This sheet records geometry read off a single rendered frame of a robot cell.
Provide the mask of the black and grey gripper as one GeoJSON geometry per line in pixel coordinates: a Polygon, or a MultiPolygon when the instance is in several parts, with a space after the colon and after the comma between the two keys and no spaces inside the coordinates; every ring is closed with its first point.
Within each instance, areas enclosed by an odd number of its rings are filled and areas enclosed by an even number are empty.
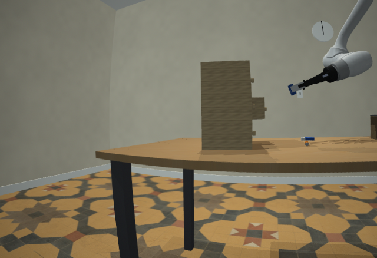
{"type": "Polygon", "coordinates": [[[312,84],[318,84],[320,82],[327,81],[329,83],[334,82],[338,79],[338,73],[335,67],[332,65],[324,67],[323,72],[316,75],[315,77],[309,79],[309,80],[303,80],[303,82],[300,82],[296,85],[291,86],[292,92],[299,91],[301,89],[305,90],[305,87],[308,87],[308,85],[312,84]],[[327,73],[326,73],[327,72],[327,73]],[[328,76],[327,76],[328,75],[328,76]]]}

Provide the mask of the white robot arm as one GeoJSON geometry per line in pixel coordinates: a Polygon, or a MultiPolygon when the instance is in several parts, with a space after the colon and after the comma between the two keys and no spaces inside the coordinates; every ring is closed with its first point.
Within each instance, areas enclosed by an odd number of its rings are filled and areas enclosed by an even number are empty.
{"type": "Polygon", "coordinates": [[[358,0],[337,40],[329,52],[323,57],[324,67],[332,65],[338,73],[338,79],[357,76],[372,66],[372,57],[367,51],[348,52],[346,44],[352,31],[365,15],[373,0],[358,0]]]}

